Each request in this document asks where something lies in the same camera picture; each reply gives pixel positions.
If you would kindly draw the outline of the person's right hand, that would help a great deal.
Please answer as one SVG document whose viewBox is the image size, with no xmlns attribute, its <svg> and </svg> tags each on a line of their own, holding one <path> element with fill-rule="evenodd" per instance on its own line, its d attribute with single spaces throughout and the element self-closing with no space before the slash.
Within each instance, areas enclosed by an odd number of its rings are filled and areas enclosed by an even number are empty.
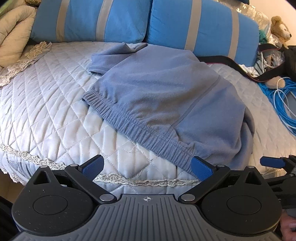
<svg viewBox="0 0 296 241">
<path fill-rule="evenodd" d="M 283 212 L 280 219 L 280 231 L 282 233 L 282 240 L 296 241 L 295 229 L 296 219 Z"/>
</svg>

